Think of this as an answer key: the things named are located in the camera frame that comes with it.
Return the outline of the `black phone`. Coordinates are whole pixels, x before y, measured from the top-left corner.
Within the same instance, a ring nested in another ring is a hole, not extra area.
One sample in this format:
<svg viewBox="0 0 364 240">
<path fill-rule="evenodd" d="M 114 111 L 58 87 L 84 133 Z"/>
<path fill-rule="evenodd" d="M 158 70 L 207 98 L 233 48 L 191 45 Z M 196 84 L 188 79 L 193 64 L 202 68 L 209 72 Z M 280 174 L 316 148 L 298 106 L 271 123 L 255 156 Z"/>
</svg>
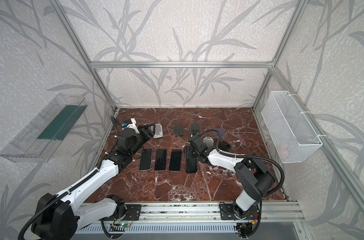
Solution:
<svg viewBox="0 0 364 240">
<path fill-rule="evenodd" d="M 181 170 L 182 150 L 172 150 L 169 171 L 179 172 Z"/>
<path fill-rule="evenodd" d="M 186 173 L 193 174 L 197 172 L 197 160 L 193 156 L 193 148 L 191 146 L 185 147 L 185 159 L 186 159 Z"/>
</svg>

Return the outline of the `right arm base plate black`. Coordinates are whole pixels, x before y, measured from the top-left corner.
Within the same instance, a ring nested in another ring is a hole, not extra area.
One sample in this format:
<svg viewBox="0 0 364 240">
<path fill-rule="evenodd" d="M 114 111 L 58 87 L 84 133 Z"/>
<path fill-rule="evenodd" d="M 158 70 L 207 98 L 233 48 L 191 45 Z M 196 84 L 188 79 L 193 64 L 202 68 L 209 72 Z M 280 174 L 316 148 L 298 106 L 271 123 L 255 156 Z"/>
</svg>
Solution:
<svg viewBox="0 0 364 240">
<path fill-rule="evenodd" d="M 257 219 L 257 214 L 259 213 L 259 206 L 255 205 L 252 205 L 246 212 L 241 212 L 241 210 L 235 211 L 233 204 L 227 204 L 224 202 L 220 202 L 218 206 L 221 220 L 254 221 Z"/>
</svg>

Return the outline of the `phone with white edge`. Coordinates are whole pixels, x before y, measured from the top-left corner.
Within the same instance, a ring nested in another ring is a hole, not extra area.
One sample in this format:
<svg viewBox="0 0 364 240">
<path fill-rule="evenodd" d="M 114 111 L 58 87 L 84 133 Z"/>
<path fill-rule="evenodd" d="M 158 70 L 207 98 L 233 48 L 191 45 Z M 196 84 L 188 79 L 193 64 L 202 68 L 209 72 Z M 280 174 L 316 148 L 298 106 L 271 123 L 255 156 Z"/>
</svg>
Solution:
<svg viewBox="0 0 364 240">
<path fill-rule="evenodd" d="M 156 152 L 155 171 L 164 171 L 167 165 L 167 149 L 158 149 Z"/>
</svg>

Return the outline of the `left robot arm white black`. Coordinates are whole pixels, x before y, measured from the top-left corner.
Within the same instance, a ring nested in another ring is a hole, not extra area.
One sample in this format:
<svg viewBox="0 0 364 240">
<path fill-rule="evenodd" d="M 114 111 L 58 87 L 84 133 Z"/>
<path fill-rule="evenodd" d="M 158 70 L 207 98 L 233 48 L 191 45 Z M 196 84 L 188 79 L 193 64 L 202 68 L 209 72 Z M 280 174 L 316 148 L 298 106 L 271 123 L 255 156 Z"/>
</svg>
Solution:
<svg viewBox="0 0 364 240">
<path fill-rule="evenodd" d="M 137 151 L 154 137 L 156 124 L 137 126 L 135 119 L 129 119 L 121 127 L 116 144 L 91 172 L 57 194 L 39 199 L 36 213 L 22 227 L 19 240 L 25 238 L 27 230 L 41 240 L 69 240 L 97 220 L 125 215 L 125 201 L 114 195 L 82 207 L 90 195 L 133 161 Z"/>
</svg>

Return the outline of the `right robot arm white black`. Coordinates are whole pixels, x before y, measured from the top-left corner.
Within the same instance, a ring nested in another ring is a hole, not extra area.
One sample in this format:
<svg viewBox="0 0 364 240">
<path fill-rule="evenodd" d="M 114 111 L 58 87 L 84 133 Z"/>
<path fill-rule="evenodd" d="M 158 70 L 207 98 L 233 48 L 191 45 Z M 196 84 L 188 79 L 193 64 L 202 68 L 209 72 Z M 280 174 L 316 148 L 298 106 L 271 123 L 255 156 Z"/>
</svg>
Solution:
<svg viewBox="0 0 364 240">
<path fill-rule="evenodd" d="M 219 148 L 220 133 L 216 146 L 208 147 L 202 135 L 211 132 L 207 130 L 189 139 L 193 156 L 203 163 L 222 167 L 235 172 L 239 178 L 243 190 L 233 202 L 233 209 L 238 218 L 244 215 L 252 206 L 262 203 L 269 196 L 283 187 L 285 173 L 283 168 L 275 160 L 256 156 L 254 154 L 241 155 L 226 152 Z"/>
</svg>

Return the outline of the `grey purple phone stand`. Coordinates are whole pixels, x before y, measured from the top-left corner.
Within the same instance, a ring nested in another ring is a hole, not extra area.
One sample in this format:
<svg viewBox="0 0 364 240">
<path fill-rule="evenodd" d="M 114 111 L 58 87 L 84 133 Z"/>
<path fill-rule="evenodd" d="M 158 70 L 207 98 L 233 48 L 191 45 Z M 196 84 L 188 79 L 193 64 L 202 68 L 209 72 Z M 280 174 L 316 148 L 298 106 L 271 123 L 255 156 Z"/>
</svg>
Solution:
<svg viewBox="0 0 364 240">
<path fill-rule="evenodd" d="M 225 138 L 225 133 L 226 133 L 226 130 L 225 129 L 223 129 L 223 128 L 218 128 L 218 129 L 216 129 L 217 130 L 217 132 L 214 132 L 214 136 L 217 138 L 219 135 L 218 134 L 220 134 L 221 135 L 221 138 Z"/>
</svg>

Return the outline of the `black folding phone stand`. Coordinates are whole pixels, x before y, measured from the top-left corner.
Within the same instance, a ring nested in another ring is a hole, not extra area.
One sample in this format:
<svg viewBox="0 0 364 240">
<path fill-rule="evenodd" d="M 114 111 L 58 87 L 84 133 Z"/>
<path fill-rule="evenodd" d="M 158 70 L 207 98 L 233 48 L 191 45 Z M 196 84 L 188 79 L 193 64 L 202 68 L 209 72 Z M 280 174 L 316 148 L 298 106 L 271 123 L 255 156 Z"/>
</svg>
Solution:
<svg viewBox="0 0 364 240">
<path fill-rule="evenodd" d="M 231 149 L 231 144 L 226 141 L 220 141 L 218 143 L 218 148 L 222 151 L 228 152 Z"/>
</svg>

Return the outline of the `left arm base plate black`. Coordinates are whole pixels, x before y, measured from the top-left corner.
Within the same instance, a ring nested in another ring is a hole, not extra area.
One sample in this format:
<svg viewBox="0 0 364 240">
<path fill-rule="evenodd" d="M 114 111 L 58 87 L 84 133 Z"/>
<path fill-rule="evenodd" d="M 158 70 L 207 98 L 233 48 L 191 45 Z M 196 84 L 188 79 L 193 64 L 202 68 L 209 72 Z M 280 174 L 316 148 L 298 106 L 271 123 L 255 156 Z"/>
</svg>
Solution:
<svg viewBox="0 0 364 240">
<path fill-rule="evenodd" d="M 138 221 L 141 214 L 142 205 L 119 205 L 110 216 L 114 220 Z"/>
</svg>

